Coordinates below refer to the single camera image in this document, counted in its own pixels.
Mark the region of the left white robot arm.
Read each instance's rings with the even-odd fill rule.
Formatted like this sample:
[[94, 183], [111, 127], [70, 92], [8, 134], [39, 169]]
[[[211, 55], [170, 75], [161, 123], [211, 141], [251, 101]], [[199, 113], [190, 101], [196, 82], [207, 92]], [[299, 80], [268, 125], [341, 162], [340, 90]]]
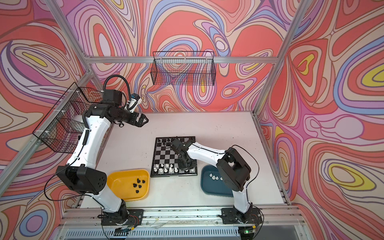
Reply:
[[142, 127], [149, 121], [144, 114], [135, 111], [142, 98], [130, 89], [127, 92], [124, 95], [103, 86], [102, 99], [82, 113], [84, 130], [73, 155], [55, 173], [70, 190], [99, 204], [102, 224], [126, 225], [130, 217], [125, 201], [108, 187], [106, 173], [96, 169], [104, 136], [112, 124]]

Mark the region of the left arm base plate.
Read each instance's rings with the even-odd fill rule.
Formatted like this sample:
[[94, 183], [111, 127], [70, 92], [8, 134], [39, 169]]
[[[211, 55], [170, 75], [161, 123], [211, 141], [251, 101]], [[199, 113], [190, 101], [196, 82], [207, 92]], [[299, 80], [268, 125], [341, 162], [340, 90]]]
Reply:
[[102, 226], [128, 226], [137, 227], [142, 224], [143, 209], [128, 209], [116, 213], [106, 213], [102, 211], [98, 215]]

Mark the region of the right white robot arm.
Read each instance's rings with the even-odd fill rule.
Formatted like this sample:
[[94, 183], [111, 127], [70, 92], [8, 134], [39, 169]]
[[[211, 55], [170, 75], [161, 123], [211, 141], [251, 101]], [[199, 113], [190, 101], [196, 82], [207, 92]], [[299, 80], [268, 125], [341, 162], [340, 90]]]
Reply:
[[249, 211], [251, 203], [247, 197], [247, 186], [252, 170], [236, 149], [216, 150], [193, 140], [182, 143], [177, 139], [172, 141], [171, 149], [178, 157], [179, 170], [191, 170], [197, 166], [197, 161], [216, 167], [233, 192], [234, 208], [242, 214]]

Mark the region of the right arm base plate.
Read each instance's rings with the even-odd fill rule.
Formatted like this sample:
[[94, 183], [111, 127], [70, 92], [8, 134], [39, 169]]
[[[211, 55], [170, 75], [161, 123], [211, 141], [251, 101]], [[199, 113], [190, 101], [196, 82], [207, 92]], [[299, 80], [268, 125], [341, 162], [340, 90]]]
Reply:
[[253, 224], [258, 226], [263, 223], [262, 212], [257, 207], [250, 207], [246, 213], [242, 213], [235, 208], [222, 208], [218, 217], [222, 219], [225, 225]]

